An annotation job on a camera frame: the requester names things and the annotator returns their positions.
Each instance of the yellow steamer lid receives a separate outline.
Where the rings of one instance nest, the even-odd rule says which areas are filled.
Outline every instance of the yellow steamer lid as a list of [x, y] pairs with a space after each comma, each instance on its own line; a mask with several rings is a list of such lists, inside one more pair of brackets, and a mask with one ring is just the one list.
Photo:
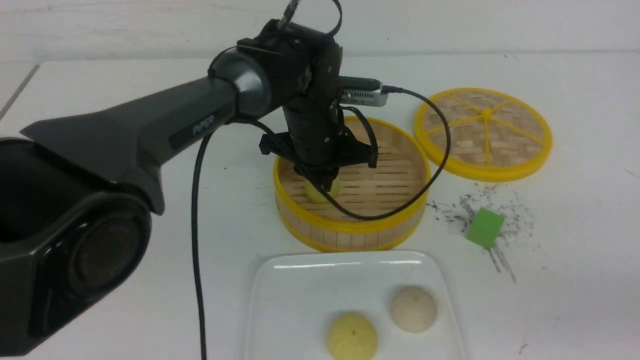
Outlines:
[[[447, 117], [451, 153], [445, 169], [478, 181], [527, 177], [545, 163], [552, 135], [545, 119], [526, 103], [480, 88], [440, 92], [431, 100]], [[440, 117], [427, 104], [415, 116], [415, 136], [427, 157], [442, 161], [446, 146]]]

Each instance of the robotic arm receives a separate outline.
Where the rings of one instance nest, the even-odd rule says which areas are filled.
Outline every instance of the robotic arm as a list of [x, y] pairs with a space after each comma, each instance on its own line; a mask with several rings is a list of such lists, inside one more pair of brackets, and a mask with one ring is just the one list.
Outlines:
[[282, 107], [289, 131], [264, 136], [261, 152], [325, 190], [340, 167], [376, 166], [375, 138], [356, 140], [340, 103], [383, 106], [381, 83], [339, 76], [339, 25], [320, 33], [290, 23], [292, 4], [289, 18], [222, 52], [202, 79], [36, 122], [22, 130], [29, 140], [0, 139], [0, 356], [26, 354], [128, 278], [150, 212], [164, 211], [160, 167], [222, 125]]
[[205, 78], [97, 113], [36, 122], [22, 134], [111, 184], [138, 189], [161, 215], [162, 164], [222, 125], [282, 107], [289, 132], [278, 135], [280, 146], [264, 138], [261, 151], [295, 154], [314, 169], [309, 180], [329, 190], [339, 167], [371, 158], [369, 145], [341, 132], [338, 103], [382, 106], [386, 95], [377, 81], [339, 76], [342, 49], [333, 38], [297, 24], [282, 33], [277, 24], [220, 54]]

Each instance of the white wall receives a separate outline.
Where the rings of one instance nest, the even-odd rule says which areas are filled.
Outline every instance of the white wall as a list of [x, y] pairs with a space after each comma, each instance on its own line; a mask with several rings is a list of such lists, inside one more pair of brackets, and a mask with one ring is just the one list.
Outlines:
[[[1, 0], [0, 61], [210, 56], [288, 0]], [[640, 0], [342, 0], [351, 55], [640, 49]], [[330, 0], [295, 21], [329, 29]]]

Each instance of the black cable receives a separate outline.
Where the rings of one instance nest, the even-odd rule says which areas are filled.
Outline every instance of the black cable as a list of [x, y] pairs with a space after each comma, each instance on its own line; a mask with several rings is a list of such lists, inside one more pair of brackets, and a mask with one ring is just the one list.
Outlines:
[[382, 220], [384, 218], [391, 217], [391, 216], [399, 213], [400, 211], [408, 208], [414, 202], [416, 202], [422, 196], [422, 194], [424, 194], [427, 190], [429, 190], [429, 187], [431, 187], [431, 184], [433, 184], [435, 179], [438, 178], [438, 176], [440, 175], [440, 173], [444, 169], [445, 165], [447, 164], [447, 160], [449, 159], [449, 153], [451, 151], [451, 131], [449, 129], [449, 123], [447, 122], [447, 118], [444, 116], [442, 111], [440, 111], [438, 106], [436, 106], [436, 104], [434, 104], [431, 100], [427, 99], [426, 97], [418, 94], [417, 92], [413, 92], [411, 90], [407, 90], [407, 89], [404, 89], [404, 88], [398, 88], [398, 87], [394, 87], [394, 86], [384, 86], [382, 88], [382, 90], [383, 90], [383, 92], [386, 92], [386, 93], [399, 93], [399, 94], [411, 95], [413, 97], [416, 97], [416, 98], [424, 101], [427, 105], [429, 105], [438, 114], [438, 116], [440, 117], [440, 120], [442, 120], [442, 124], [444, 126], [445, 135], [446, 135], [446, 138], [447, 138], [447, 145], [446, 145], [446, 148], [445, 148], [445, 151], [444, 151], [444, 156], [442, 157], [442, 161], [440, 162], [440, 165], [438, 166], [436, 171], [433, 173], [433, 176], [431, 176], [431, 179], [429, 179], [429, 181], [422, 187], [422, 189], [420, 189], [420, 191], [413, 198], [411, 198], [409, 201], [405, 202], [403, 205], [399, 206], [396, 209], [393, 209], [392, 211], [389, 211], [388, 213], [384, 213], [384, 214], [380, 214], [380, 215], [374, 215], [374, 216], [359, 215], [359, 214], [353, 213], [353, 212], [345, 209], [344, 207], [342, 207], [342, 205], [340, 205], [331, 195], [329, 195], [329, 193], [320, 184], [317, 184], [315, 181], [311, 181], [311, 179], [313, 179], [313, 177], [311, 176], [311, 174], [309, 172], [309, 169], [307, 167], [305, 167], [305, 164], [302, 163], [302, 161], [300, 161], [300, 159], [298, 159], [298, 157], [295, 156], [295, 154], [291, 154], [287, 150], [287, 147], [280, 141], [280, 139], [277, 137], [277, 135], [270, 128], [268, 128], [268, 126], [264, 125], [261, 122], [257, 122], [257, 121], [254, 121], [254, 120], [246, 121], [244, 123], [245, 124], [249, 124], [249, 125], [253, 125], [253, 126], [263, 130], [272, 139], [272, 141], [276, 143], [276, 145], [282, 150], [282, 152], [284, 152], [285, 156], [288, 157], [289, 159], [291, 159], [291, 161], [300, 169], [300, 172], [302, 173], [302, 175], [311, 182], [311, 184], [314, 186], [314, 188], [316, 188], [316, 190], [331, 205], [333, 205], [336, 209], [338, 209], [338, 211], [340, 211], [341, 213], [347, 215], [348, 217], [354, 218], [356, 220], [361, 220], [361, 221]]
[[204, 301], [202, 283], [200, 282], [200, 256], [198, 255], [198, 193], [200, 189], [200, 170], [207, 150], [211, 134], [202, 138], [196, 165], [193, 169], [193, 186], [191, 187], [191, 255], [193, 257], [193, 279], [196, 284], [196, 301], [198, 302], [198, 320], [200, 322], [200, 357], [207, 360], [207, 336], [205, 328]]
[[347, 110], [356, 115], [362, 127], [364, 127], [364, 131], [367, 133], [367, 137], [369, 138], [369, 144], [371, 145], [371, 159], [369, 160], [369, 167], [374, 168], [378, 163], [378, 141], [376, 140], [376, 134], [373, 132], [373, 128], [371, 124], [367, 120], [367, 118], [362, 115], [358, 108], [354, 108], [352, 106], [339, 106], [340, 110]]

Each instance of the yellow rim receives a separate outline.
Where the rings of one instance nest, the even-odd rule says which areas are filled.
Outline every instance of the yellow rim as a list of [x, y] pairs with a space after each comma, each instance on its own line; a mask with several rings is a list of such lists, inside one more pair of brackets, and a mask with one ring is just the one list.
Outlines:
[[[310, 238], [307, 238], [306, 236], [300, 234], [293, 227], [291, 227], [291, 225], [289, 225], [287, 220], [282, 216], [282, 212], [280, 211], [279, 208], [278, 208], [278, 214], [280, 215], [280, 219], [282, 220], [282, 223], [284, 224], [284, 227], [293, 235], [293, 237], [298, 239], [301, 243], [305, 244], [306, 246], [308, 246], [308, 247], [310, 247], [312, 249], [316, 249], [316, 250], [321, 251], [321, 252], [350, 252], [350, 251], [352, 251], [352, 250], [347, 250], [347, 249], [339, 249], [337, 247], [332, 247], [332, 246], [329, 246], [329, 245], [325, 245], [323, 243], [317, 243], [315, 241], [312, 241]], [[375, 249], [362, 250], [362, 251], [380, 251], [380, 250], [393, 249], [394, 247], [400, 245], [403, 241], [407, 240], [407, 238], [409, 238], [409, 236], [411, 236], [411, 234], [413, 234], [413, 232], [418, 228], [418, 225], [420, 225], [420, 220], [416, 221], [415, 224], [413, 226], [411, 226], [411, 229], [407, 230], [406, 233], [404, 233], [402, 236], [400, 236], [399, 238], [395, 239], [394, 241], [392, 241], [392, 242], [390, 242], [388, 244], [382, 245], [380, 247], [377, 247]]]
[[[356, 117], [345, 117], [347, 121], [356, 121]], [[424, 152], [424, 149], [415, 141], [411, 135], [409, 135], [406, 131], [403, 131], [399, 127], [393, 126], [392, 124], [386, 123], [384, 121], [378, 119], [367, 118], [369, 122], [373, 122], [375, 124], [383, 125], [390, 127], [394, 131], [397, 131], [399, 134], [403, 135], [405, 138], [409, 139], [411, 143], [415, 146], [416, 149], [420, 152], [422, 156], [422, 160], [424, 161], [424, 166], [426, 168], [426, 179], [424, 183], [426, 184], [431, 178], [431, 172], [429, 171], [429, 161], [427, 160], [427, 154]], [[400, 223], [408, 220], [420, 209], [420, 207], [424, 204], [424, 201], [427, 198], [428, 191], [422, 194], [418, 201], [414, 202], [408, 208], [400, 211], [399, 213], [384, 218], [382, 220], [368, 221], [368, 222], [343, 222], [339, 220], [333, 220], [329, 218], [320, 217], [318, 215], [312, 214], [309, 211], [302, 208], [295, 201], [293, 201], [285, 192], [282, 187], [282, 183], [280, 183], [280, 178], [278, 176], [278, 165], [280, 164], [280, 157], [276, 158], [276, 161], [273, 164], [273, 182], [275, 184], [276, 193], [280, 196], [287, 209], [293, 214], [296, 215], [299, 219], [308, 222], [310, 225], [322, 227], [323, 229], [329, 229], [332, 231], [337, 231], [340, 233], [351, 233], [351, 234], [363, 234], [363, 233], [374, 233], [376, 231], [382, 231], [388, 229], [390, 227], [394, 227], [399, 225]]]
[[[526, 161], [525, 163], [522, 163], [520, 165], [516, 165], [514, 167], [490, 168], [490, 167], [482, 167], [479, 165], [465, 163], [464, 161], [449, 157], [449, 159], [447, 160], [447, 164], [445, 165], [445, 169], [447, 171], [462, 177], [466, 177], [467, 179], [473, 179], [478, 181], [503, 182], [503, 181], [518, 180], [518, 179], [522, 179], [523, 177], [527, 177], [535, 173], [536, 171], [538, 171], [538, 169], [540, 169], [542, 165], [544, 165], [545, 161], [547, 160], [547, 157], [549, 156], [549, 153], [551, 153], [553, 137], [551, 135], [551, 129], [549, 128], [549, 125], [547, 124], [545, 119], [542, 117], [542, 115], [540, 115], [534, 108], [524, 103], [520, 99], [516, 99], [513, 96], [503, 94], [498, 91], [481, 89], [481, 88], [451, 89], [451, 90], [437, 93], [434, 96], [432, 96], [430, 99], [431, 101], [436, 102], [442, 99], [443, 97], [451, 97], [452, 95], [459, 92], [481, 92], [485, 94], [492, 94], [492, 95], [504, 97], [508, 100], [508, 102], [515, 102], [521, 105], [527, 111], [529, 111], [531, 115], [533, 115], [534, 118], [538, 121], [538, 123], [540, 124], [540, 127], [542, 128], [544, 137], [543, 139], [540, 140], [535, 137], [532, 137], [532, 135], [528, 133], [524, 133], [524, 131], [518, 128], [514, 128], [514, 131], [523, 132], [525, 136], [533, 138], [534, 140], [542, 143], [542, 148], [540, 149], [540, 152], [538, 152], [537, 155], [535, 155], [529, 161]], [[472, 106], [471, 104], [468, 104], [467, 106], [469, 108], [475, 109], [475, 107]], [[430, 108], [431, 108], [430, 106], [428, 106], [427, 104], [424, 104], [418, 109], [418, 112], [415, 115], [415, 120], [413, 122], [413, 132], [415, 133], [415, 136], [418, 139], [418, 142], [421, 144], [422, 148], [425, 150], [427, 157], [431, 161], [435, 162], [436, 164], [439, 164], [442, 161], [442, 158], [444, 157], [444, 151], [441, 148], [439, 148], [437, 145], [435, 145], [433, 142], [431, 142], [428, 136], [431, 132], [428, 133], [427, 131], [424, 130], [424, 117]], [[493, 118], [492, 120], [503, 124], [498, 119]]]

